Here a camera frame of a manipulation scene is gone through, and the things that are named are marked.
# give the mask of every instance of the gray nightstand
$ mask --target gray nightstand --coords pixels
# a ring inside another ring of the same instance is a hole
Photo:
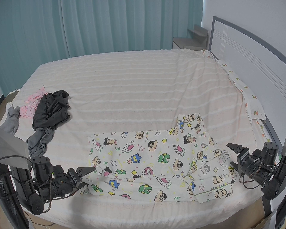
[[[195,25],[194,29],[188,29],[188,32],[193,33],[193,38],[174,37],[173,49],[191,49],[200,51],[206,49],[208,30]]]

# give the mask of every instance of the bed frame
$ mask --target bed frame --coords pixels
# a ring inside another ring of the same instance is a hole
[[[253,33],[218,17],[212,20],[208,49],[218,60],[227,61],[259,98],[267,116],[266,129],[281,154],[286,136],[286,57]],[[286,189],[270,202],[262,198],[265,216],[285,194]]]

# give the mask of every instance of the striped bed sheet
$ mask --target striped bed sheet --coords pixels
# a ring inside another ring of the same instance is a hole
[[[176,125],[178,114],[200,113],[205,128],[223,148],[228,142],[256,148],[242,94],[203,51],[116,52],[43,64],[19,91],[14,107],[43,85],[50,92],[69,93],[71,118],[55,131],[45,154],[65,171],[87,166],[88,135],[166,130]],[[21,117],[15,136],[26,140],[33,133],[32,120]],[[235,161],[236,154],[231,156]],[[39,217],[69,228],[198,228],[224,221],[262,196],[259,189],[234,185],[228,198],[202,204],[76,193],[53,201],[51,210]]]

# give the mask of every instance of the pink garment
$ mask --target pink garment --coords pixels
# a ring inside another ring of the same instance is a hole
[[[45,91],[45,87],[43,86],[41,89],[36,91],[34,94],[30,95],[25,100],[26,102],[25,105],[21,106],[20,108],[20,116],[30,118],[30,119],[33,118],[41,98],[46,94],[48,94],[48,92]]]

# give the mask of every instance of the cartoon print shirt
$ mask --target cartoon print shirt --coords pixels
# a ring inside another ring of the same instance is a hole
[[[198,114],[178,115],[163,131],[111,132],[88,137],[92,194],[145,201],[199,201],[232,194],[229,153],[204,130]]]

